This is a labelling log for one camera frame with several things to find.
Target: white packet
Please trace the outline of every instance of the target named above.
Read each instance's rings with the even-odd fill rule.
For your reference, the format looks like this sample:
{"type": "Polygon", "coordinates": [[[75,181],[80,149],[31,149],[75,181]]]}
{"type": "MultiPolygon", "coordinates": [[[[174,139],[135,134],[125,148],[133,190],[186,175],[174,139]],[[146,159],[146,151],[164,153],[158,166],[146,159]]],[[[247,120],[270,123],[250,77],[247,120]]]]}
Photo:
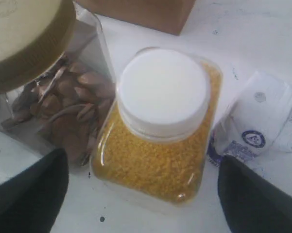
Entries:
{"type": "Polygon", "coordinates": [[[254,167],[255,158],[287,153],[292,153],[292,85],[257,71],[212,132],[209,160],[218,166],[232,155],[254,167]]]}

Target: gold metal lid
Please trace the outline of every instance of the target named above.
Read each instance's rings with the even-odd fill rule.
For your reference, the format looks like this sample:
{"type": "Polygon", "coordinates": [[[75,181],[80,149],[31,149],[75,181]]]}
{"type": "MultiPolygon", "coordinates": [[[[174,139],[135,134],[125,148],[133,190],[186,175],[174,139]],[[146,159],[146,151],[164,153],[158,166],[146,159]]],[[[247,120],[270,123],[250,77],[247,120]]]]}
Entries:
{"type": "Polygon", "coordinates": [[[0,0],[0,94],[58,60],[72,37],[75,14],[71,0],[0,0]]]}

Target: blue logo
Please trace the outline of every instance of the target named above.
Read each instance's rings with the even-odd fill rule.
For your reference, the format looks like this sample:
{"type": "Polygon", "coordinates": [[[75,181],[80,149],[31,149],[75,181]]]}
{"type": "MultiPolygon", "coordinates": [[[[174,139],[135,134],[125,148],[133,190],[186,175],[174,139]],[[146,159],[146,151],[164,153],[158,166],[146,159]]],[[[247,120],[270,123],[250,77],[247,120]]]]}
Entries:
{"type": "Polygon", "coordinates": [[[266,139],[262,133],[255,130],[248,130],[242,133],[244,142],[255,148],[263,148],[266,145],[266,139]]]}

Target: white table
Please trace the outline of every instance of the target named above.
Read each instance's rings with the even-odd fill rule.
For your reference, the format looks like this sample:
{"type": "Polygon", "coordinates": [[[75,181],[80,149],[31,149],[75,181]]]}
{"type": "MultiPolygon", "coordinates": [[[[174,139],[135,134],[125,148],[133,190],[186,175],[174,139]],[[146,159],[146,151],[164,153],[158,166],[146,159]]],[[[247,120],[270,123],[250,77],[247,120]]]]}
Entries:
{"type": "MultiPolygon", "coordinates": [[[[292,83],[292,0],[197,0],[180,36],[99,17],[115,73],[141,48],[198,54],[223,70],[217,121],[255,69],[292,83]]],[[[229,233],[217,195],[218,169],[207,163],[193,208],[165,215],[142,208],[93,177],[70,176],[52,233],[229,233]]]]}

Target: clear plastic jar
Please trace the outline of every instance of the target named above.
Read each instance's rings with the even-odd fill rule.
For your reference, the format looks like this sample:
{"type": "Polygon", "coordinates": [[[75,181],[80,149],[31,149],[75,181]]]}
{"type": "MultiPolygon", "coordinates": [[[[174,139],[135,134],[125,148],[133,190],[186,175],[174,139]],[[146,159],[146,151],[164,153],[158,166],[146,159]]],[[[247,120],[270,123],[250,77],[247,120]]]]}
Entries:
{"type": "Polygon", "coordinates": [[[91,166],[103,180],[172,203],[200,186],[221,71],[174,50],[137,53],[117,81],[117,101],[91,166]]]}
{"type": "Polygon", "coordinates": [[[76,15],[69,0],[43,4],[49,15],[40,15],[41,1],[25,0],[7,23],[0,22],[2,36],[8,33],[4,23],[24,24],[18,32],[23,39],[6,42],[20,48],[0,51],[0,130],[42,154],[64,148],[69,161],[82,166],[115,97],[108,49],[96,16],[82,8],[76,15]],[[33,34],[26,22],[35,11],[33,34]]]}

